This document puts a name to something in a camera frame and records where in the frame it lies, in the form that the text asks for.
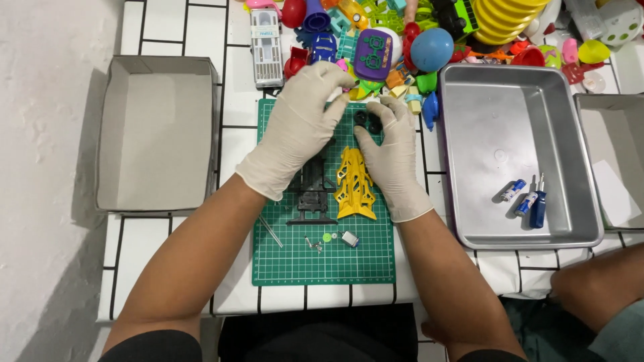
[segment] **toy train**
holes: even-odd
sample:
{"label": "toy train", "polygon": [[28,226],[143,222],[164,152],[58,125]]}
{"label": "toy train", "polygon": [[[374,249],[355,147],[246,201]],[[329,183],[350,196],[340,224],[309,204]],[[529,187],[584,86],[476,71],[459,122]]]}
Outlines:
{"label": "toy train", "polygon": [[454,39],[463,40],[478,30],[477,18],[474,16],[470,0],[430,0],[433,7],[431,15],[439,26]]}

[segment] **cardboard box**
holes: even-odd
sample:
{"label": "cardboard box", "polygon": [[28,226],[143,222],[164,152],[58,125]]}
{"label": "cardboard box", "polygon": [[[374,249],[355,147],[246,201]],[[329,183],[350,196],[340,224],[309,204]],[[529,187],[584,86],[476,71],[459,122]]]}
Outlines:
{"label": "cardboard box", "polygon": [[614,182],[616,187],[608,187],[606,190],[604,186],[605,190],[602,193],[600,180],[606,175],[594,172],[605,228],[644,230],[644,213],[619,225],[613,225],[606,215],[608,203],[615,202],[612,197],[606,195],[615,192],[616,198],[619,198],[620,189],[623,191],[621,195],[625,194],[628,198],[630,194],[631,200],[624,202],[622,198],[617,200],[619,204],[613,207],[622,207],[623,211],[633,214],[637,213],[633,210],[644,211],[644,95],[577,94],[575,101],[591,164],[605,162],[607,166],[604,164],[601,168],[603,173],[612,173],[612,170],[617,175]]}
{"label": "cardboard box", "polygon": [[97,152],[98,209],[202,204],[215,181],[216,80],[205,57],[112,59]]}

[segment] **purple plastic piece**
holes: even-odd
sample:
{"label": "purple plastic piece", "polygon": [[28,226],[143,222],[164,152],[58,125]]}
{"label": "purple plastic piece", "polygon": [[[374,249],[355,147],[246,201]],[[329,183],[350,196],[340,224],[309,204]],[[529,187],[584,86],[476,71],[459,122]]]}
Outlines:
{"label": "purple plastic piece", "polygon": [[391,35],[376,29],[366,29],[360,33],[355,46],[355,76],[372,82],[387,79],[392,65]]}
{"label": "purple plastic piece", "polygon": [[309,33],[326,30],[331,23],[331,17],[320,4],[319,0],[307,0],[307,16],[304,17],[302,28]]}

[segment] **red plastic cup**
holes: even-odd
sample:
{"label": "red plastic cup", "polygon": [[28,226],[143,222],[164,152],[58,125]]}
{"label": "red plastic cup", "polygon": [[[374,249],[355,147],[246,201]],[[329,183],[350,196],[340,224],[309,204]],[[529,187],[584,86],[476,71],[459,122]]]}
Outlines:
{"label": "red plastic cup", "polygon": [[510,62],[514,65],[545,66],[544,55],[539,48],[528,48],[519,54]]}

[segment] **aluminum baking tray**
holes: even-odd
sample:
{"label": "aluminum baking tray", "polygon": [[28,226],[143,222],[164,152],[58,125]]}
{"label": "aluminum baking tray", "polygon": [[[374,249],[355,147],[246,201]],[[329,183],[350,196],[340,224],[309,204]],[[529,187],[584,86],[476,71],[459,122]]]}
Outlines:
{"label": "aluminum baking tray", "polygon": [[[457,238],[472,249],[592,247],[603,226],[568,82],[554,68],[450,64],[440,72],[448,189]],[[545,174],[544,227],[514,210]],[[510,203],[511,181],[528,185]]]}

